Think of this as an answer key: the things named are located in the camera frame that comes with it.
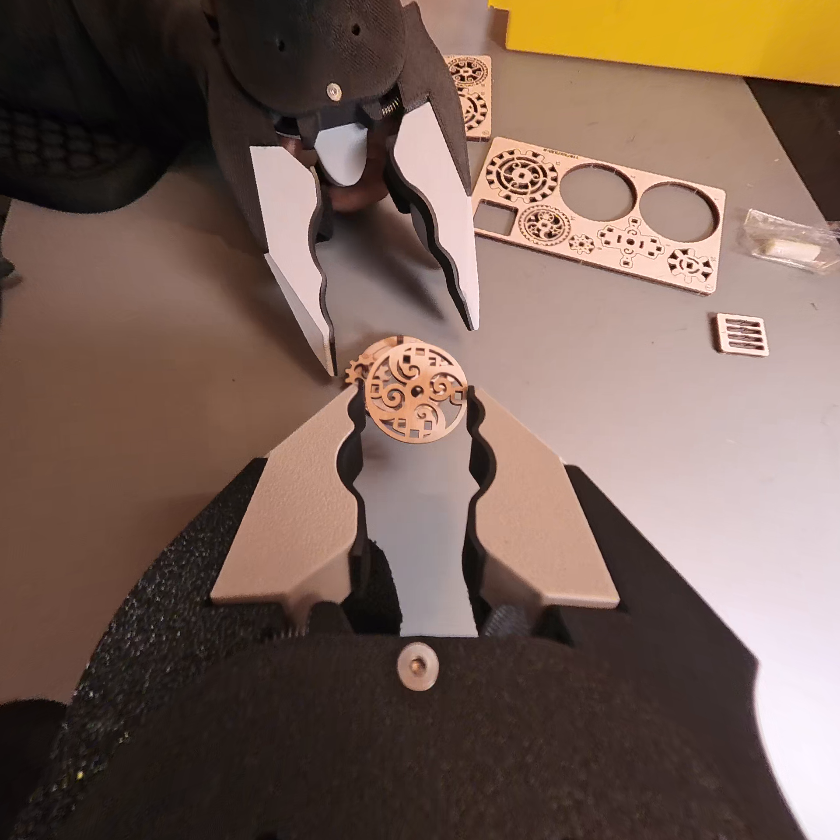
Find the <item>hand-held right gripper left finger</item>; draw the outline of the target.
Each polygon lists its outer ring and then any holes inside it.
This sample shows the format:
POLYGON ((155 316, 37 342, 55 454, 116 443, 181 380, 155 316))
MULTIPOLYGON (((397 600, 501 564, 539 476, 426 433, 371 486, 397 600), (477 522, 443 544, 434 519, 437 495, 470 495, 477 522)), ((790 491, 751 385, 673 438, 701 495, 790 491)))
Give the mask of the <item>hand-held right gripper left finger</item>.
POLYGON ((363 466, 364 397, 346 387, 268 455, 211 592, 216 605, 279 603, 305 621, 341 603, 368 573, 363 466))

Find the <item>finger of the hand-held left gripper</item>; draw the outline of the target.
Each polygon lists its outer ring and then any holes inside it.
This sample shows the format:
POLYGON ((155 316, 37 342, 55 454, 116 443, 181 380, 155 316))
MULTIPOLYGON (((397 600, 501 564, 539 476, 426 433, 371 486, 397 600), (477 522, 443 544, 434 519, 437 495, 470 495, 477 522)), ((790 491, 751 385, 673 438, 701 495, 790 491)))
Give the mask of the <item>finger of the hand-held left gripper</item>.
POLYGON ((470 331, 480 323, 480 288, 471 199, 433 104, 403 114, 388 150, 394 193, 444 272, 450 297, 470 331))
POLYGON ((311 350, 335 376, 327 279, 316 254, 322 216, 318 177, 279 145, 251 146, 250 155, 266 232, 266 261, 311 350))

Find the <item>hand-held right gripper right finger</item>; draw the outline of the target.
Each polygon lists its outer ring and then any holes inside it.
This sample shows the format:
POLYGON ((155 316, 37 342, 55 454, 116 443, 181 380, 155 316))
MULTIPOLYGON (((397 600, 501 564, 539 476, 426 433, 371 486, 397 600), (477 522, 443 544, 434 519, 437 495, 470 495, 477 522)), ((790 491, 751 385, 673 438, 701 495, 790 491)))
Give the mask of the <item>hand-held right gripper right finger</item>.
POLYGON ((466 425, 477 484, 465 531, 465 583, 476 625, 506 606, 533 627, 553 606, 612 610, 620 595, 564 462, 471 386, 466 425))

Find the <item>wooden ring base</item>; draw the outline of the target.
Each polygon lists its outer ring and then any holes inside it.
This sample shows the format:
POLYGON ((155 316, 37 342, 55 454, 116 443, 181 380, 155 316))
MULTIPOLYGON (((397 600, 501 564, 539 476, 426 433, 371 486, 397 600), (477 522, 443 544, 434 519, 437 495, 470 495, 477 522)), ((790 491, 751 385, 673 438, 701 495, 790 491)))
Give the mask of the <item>wooden ring base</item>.
POLYGON ((372 359, 371 365, 373 365, 375 360, 386 351, 391 350, 403 343, 415 343, 418 341, 419 339, 416 339, 412 336, 397 334, 374 342, 373 344, 369 345, 362 353, 368 353, 370 355, 372 359))

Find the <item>ornate wooden disc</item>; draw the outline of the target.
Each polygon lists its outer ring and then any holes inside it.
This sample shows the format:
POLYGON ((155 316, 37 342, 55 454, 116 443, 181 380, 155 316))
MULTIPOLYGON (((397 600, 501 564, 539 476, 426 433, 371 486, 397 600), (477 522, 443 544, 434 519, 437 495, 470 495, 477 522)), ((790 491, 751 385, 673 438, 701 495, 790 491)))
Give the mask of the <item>ornate wooden disc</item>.
POLYGON ((398 344, 372 364, 364 383, 366 411, 385 435, 410 445, 432 444, 466 415, 468 380, 457 360, 416 340, 398 344))

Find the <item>person's left forearm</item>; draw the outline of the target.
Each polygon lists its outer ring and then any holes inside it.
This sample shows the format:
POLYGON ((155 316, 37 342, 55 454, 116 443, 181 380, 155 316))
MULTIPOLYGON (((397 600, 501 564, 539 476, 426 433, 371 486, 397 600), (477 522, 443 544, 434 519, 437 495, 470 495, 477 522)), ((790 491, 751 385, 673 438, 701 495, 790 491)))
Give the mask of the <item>person's left forearm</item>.
POLYGON ((11 109, 176 151, 208 135, 200 2, 2 1, 11 109))

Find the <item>black desk mat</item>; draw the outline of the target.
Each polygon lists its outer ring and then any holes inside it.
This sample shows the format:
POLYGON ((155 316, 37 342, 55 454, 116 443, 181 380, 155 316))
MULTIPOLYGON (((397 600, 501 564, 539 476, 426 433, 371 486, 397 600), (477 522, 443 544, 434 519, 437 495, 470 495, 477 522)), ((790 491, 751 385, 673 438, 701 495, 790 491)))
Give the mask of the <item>black desk mat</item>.
POLYGON ((746 77, 827 222, 839 220, 839 88, 746 77))

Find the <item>person's left hand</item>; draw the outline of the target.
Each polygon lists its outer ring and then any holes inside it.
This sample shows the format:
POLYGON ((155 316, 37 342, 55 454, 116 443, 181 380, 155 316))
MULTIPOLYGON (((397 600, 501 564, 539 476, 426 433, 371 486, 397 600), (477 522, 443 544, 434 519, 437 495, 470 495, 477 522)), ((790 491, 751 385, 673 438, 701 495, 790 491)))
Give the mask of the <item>person's left hand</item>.
POLYGON ((380 202, 389 194, 384 178, 388 137, 385 129, 377 129, 368 134, 365 166, 357 183, 328 186, 335 212, 354 214, 380 202))

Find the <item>small wooden gear board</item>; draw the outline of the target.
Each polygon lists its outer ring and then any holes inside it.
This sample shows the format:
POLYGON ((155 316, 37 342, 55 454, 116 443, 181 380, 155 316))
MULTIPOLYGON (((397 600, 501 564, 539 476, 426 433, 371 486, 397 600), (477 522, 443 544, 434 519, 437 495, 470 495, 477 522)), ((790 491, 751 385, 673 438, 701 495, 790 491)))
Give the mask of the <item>small wooden gear board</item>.
POLYGON ((458 92, 468 140, 491 136, 492 72, 489 56, 444 56, 458 92))

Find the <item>yellow plastic bin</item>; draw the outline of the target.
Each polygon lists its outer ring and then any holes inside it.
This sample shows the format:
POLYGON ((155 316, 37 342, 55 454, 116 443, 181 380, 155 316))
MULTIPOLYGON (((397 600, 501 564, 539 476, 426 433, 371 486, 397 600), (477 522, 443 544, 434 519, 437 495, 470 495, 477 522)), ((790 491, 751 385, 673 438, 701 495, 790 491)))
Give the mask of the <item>yellow plastic bin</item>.
POLYGON ((489 1, 508 49, 839 84, 838 1, 489 1))

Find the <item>wooden parts board round holes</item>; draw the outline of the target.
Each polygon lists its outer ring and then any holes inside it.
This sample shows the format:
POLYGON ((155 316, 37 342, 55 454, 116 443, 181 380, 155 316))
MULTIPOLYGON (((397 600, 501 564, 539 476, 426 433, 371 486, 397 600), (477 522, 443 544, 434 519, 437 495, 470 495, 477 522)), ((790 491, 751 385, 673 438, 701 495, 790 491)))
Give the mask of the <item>wooden parts board round holes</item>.
POLYGON ((701 296, 717 288, 726 193, 716 187, 496 137, 471 201, 475 216, 482 206, 513 214, 507 234, 486 230, 475 221, 476 234, 482 237, 701 296), (569 174, 583 170, 608 172, 622 181, 633 199, 627 213, 595 220, 573 210, 562 198, 561 184, 569 174), (663 186, 699 197, 710 210, 709 235, 668 238, 648 222, 641 198, 663 186))

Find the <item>clear plastic bag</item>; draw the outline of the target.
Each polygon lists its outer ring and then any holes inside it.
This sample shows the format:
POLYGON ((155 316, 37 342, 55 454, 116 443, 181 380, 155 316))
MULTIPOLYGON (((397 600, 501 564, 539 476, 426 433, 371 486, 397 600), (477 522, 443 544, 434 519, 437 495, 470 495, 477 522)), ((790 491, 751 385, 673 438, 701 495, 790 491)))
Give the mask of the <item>clear plastic bag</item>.
POLYGON ((741 242, 751 256, 783 266, 805 270, 817 275, 838 272, 838 224, 804 225, 782 217, 750 209, 742 224, 741 242), (788 238, 818 244, 822 251, 818 261, 811 266, 795 266, 756 255, 760 244, 769 238, 788 238))

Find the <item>white wax block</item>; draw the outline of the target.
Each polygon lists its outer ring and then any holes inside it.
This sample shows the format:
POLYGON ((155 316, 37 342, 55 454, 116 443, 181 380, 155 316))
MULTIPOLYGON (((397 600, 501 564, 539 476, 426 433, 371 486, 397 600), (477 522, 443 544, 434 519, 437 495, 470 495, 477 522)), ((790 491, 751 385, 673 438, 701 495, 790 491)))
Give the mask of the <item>white wax block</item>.
POLYGON ((818 244, 788 238, 769 238, 760 244, 756 255, 795 266, 811 266, 818 261, 821 251, 818 244))

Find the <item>small slotted wooden frame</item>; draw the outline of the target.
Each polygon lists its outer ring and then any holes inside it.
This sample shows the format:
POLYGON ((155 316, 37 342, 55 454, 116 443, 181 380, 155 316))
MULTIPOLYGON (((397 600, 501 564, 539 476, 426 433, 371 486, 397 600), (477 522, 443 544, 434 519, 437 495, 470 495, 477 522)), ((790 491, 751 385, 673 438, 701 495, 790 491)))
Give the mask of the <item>small slotted wooden frame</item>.
POLYGON ((716 313, 711 319, 711 333, 721 354, 766 358, 770 354, 764 321, 759 317, 736 313, 716 313))

